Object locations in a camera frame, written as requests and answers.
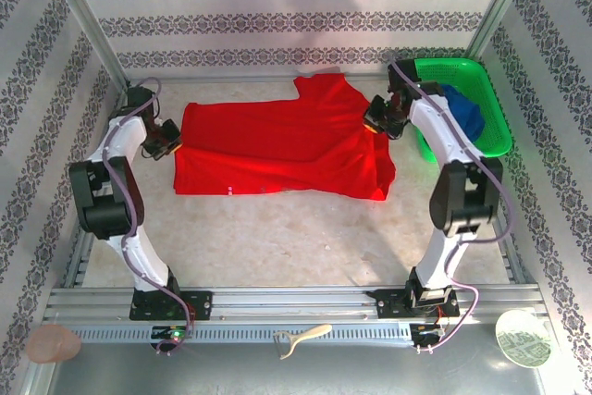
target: beige floor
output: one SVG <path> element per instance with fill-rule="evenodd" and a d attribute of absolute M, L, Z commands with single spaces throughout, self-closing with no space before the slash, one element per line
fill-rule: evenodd
<path fill-rule="evenodd" d="M 353 81 L 367 98 L 385 82 Z M 165 84 L 162 117 L 180 125 L 188 102 L 296 98 L 291 82 Z M 181 286 L 319 286 L 402 284 L 422 258 L 432 225 L 428 200 L 438 177 L 423 161 L 410 126 L 391 142 L 397 178 L 384 203 L 319 191 L 266 196 L 177 196 L 172 157 L 137 156 L 144 226 Z M 481 236 L 491 238 L 491 229 Z M 497 244 L 471 246 L 455 277 L 471 283 L 507 283 Z M 83 285 L 130 287 L 131 276 L 106 244 L 92 247 Z"/>

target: red t-shirt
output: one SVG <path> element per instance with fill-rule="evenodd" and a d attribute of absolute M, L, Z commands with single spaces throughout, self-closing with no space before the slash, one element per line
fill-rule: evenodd
<path fill-rule="evenodd" d="M 389 140 L 363 123 L 368 101 L 343 74 L 294 81 L 295 100 L 188 104 L 175 153 L 177 194 L 320 190 L 383 201 Z"/>

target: cable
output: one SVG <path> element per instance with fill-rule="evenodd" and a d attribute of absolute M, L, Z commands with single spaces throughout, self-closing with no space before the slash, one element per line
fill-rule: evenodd
<path fill-rule="evenodd" d="M 413 82 L 411 79 L 409 79 L 409 77 L 407 77 L 407 75 L 405 75 L 405 73 L 403 73 L 403 71 L 397 66 L 394 59 L 391 59 L 389 61 L 389 63 L 394 68 L 394 70 L 397 71 L 397 74 L 399 74 L 399 76 L 401 76 L 401 78 L 407 84 L 409 84 L 410 87 L 412 87 L 416 92 L 418 92 L 422 96 L 422 98 L 424 98 L 431 106 L 433 106 L 436 109 L 436 111 L 438 111 L 438 113 L 444 118 L 444 121 L 446 122 L 446 125 L 448 125 L 450 132 L 454 136 L 454 139 L 456 139 L 456 142 L 461 146 L 461 150 L 463 152 L 465 152 L 469 156 L 469 158 L 473 162 L 475 162 L 475 164 L 479 168 L 481 168 L 481 171 L 483 171 L 486 174 L 486 176 L 491 180 L 491 182 L 493 183 L 495 188 L 498 189 L 499 195 L 504 200 L 504 202 L 506 203 L 506 206 L 508 208 L 508 221 L 507 221 L 508 224 L 507 224 L 506 228 L 501 232 L 500 235 L 498 235 L 495 238 L 492 238 L 490 240 L 471 240 L 471 241 L 465 241 L 462 244 L 457 244 L 454 247 L 454 249 L 452 249 L 450 254 L 448 255 L 448 258 L 446 259 L 446 262 L 444 263 L 444 272 L 446 273 L 447 278 L 456 287 L 472 291 L 473 294 L 475 295 L 475 297 L 473 298 L 473 302 L 471 303 L 471 306 L 469 307 L 469 309 L 464 313 L 464 315 L 459 320 L 458 324 L 456 326 L 454 326 L 454 328 L 452 329 L 452 331 L 448 335 L 446 335 L 437 344 L 434 344 L 433 346 L 428 346 L 428 347 L 419 347 L 418 346 L 417 347 L 418 353 L 419 352 L 432 353 L 432 351 L 434 349 L 437 349 L 438 347 L 441 347 L 444 344 L 446 344 L 456 334 L 456 332 L 458 332 L 459 328 L 461 328 L 461 326 L 464 324 L 464 321 L 473 313 L 473 310 L 476 308 L 477 303 L 479 302 L 479 290 L 476 287 L 458 282 L 457 280 L 453 279 L 452 276 L 450 275 L 449 268 L 450 268 L 450 263 L 452 262 L 452 259 L 454 259 L 454 256 L 456 256 L 461 245 L 464 245 L 464 244 L 486 244 L 486 243 L 490 243 L 490 242 L 498 242 L 498 241 L 505 239 L 507 236 L 509 236 L 513 230 L 513 227 L 514 227 L 515 210 L 512 205 L 512 200 L 510 198 L 510 194 L 508 193 L 506 188 L 503 185 L 501 185 L 500 181 L 481 162 L 479 157 L 476 156 L 469 149 L 469 147 L 467 147 L 467 145 L 464 143 L 463 137 L 459 134 L 459 132 L 456 130 L 454 124 L 450 120 L 450 117 L 446 113 L 444 113 L 444 109 L 440 105 L 438 105 L 436 103 L 436 101 L 434 101 L 431 97 L 429 97 L 429 95 L 426 92 L 424 92 L 424 90 L 422 90 L 419 86 L 417 86 L 415 82 Z"/>
<path fill-rule="evenodd" d="M 134 116 L 136 116 L 138 113 L 140 113 L 143 109 L 150 106 L 150 104 L 152 104 L 158 98 L 158 95 L 160 94 L 160 91 L 162 90 L 162 83 L 159 79 L 154 78 L 154 77 L 146 78 L 146 79 L 138 82 L 138 84 L 136 86 L 139 87 L 140 85 L 144 84 L 148 80 L 155 80 L 156 83 L 158 84 L 158 89 L 156 90 L 156 93 L 152 96 L 152 98 L 149 101 L 140 105 L 138 108 L 133 110 L 131 113 L 129 113 L 128 115 L 123 117 L 123 119 L 121 119 L 116 124 L 116 126 L 111 130 L 111 132 L 107 135 L 107 137 L 105 139 L 105 145 L 103 147 L 103 151 L 102 151 L 101 155 L 102 155 L 103 164 L 105 164 L 105 168 L 109 172 L 109 177 L 111 178 L 111 180 L 113 180 L 117 184 L 117 186 L 119 187 L 119 189 L 123 193 L 123 197 L 125 199 L 126 206 L 128 207 L 129 215 L 131 217 L 131 226 L 129 228 L 129 231 L 128 231 L 128 233 L 123 235 L 123 238 L 121 239 L 121 251 L 123 252 L 123 259 L 124 259 L 126 265 L 134 273 L 134 275 L 136 275 L 137 277 L 142 279 L 144 282 L 147 282 L 151 286 L 157 288 L 158 290 L 162 291 L 165 295 L 169 296 L 170 298 L 172 298 L 173 300 L 178 302 L 179 305 L 181 306 L 181 308 L 183 309 L 183 312 L 185 313 L 185 321 L 186 321 L 185 335 L 183 336 L 183 338 L 181 338 L 180 341 L 175 341 L 172 339 L 161 340 L 156 345 L 156 352 L 160 353 L 161 352 L 160 348 L 165 344 L 175 345 L 176 347 L 173 349 L 173 351 L 177 351 L 180 348 L 180 346 L 183 344 L 185 339 L 188 338 L 189 335 L 191 334 L 191 328 L 193 326 L 194 317 L 192 320 L 189 305 L 186 304 L 179 296 L 177 296 L 175 293 L 173 293 L 169 289 L 167 289 L 167 288 L 157 284 L 156 282 L 152 281 L 151 279 L 149 279 L 145 274 L 143 274 L 140 270 L 138 270 L 136 268 L 136 266 L 131 262 L 130 257 L 128 255 L 128 247 L 126 246 L 126 243 L 129 238 L 131 238 L 132 236 L 135 236 L 136 231 L 138 229 L 138 216 L 136 215 L 136 207 L 133 204 L 133 201 L 131 199 L 131 195 L 130 195 L 130 192 L 128 191 L 128 188 L 125 186 L 125 184 L 123 183 L 123 180 L 121 180 L 121 178 L 119 177 L 119 175 L 117 174 L 115 169 L 113 169 L 111 167 L 111 164 L 109 164 L 109 160 L 107 158 L 108 150 L 109 150 L 109 143 L 113 140 L 113 138 L 115 137 L 117 132 L 121 129 L 121 127 L 123 127 L 130 119 L 132 119 Z"/>

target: pink object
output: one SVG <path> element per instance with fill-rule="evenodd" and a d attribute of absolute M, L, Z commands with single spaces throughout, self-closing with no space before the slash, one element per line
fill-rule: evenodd
<path fill-rule="evenodd" d="M 58 363 L 74 358 L 81 345 L 82 340 L 71 330 L 48 324 L 33 332 L 25 352 L 34 363 Z"/>

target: black bracket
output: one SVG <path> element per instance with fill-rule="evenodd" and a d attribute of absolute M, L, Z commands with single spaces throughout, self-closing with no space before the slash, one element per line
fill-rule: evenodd
<path fill-rule="evenodd" d="M 461 314 L 454 290 L 450 290 L 449 298 L 443 304 L 415 308 L 412 308 L 410 292 L 407 289 L 378 289 L 368 291 L 366 295 L 376 300 L 378 319 L 438 317 L 437 307 L 440 307 L 445 317 Z"/>
<path fill-rule="evenodd" d="M 181 291 L 177 279 L 168 271 L 166 288 L 195 311 L 195 321 L 209 321 L 212 313 L 211 291 Z M 129 319 L 132 321 L 179 321 L 185 319 L 185 313 L 179 303 L 160 290 L 133 291 Z"/>

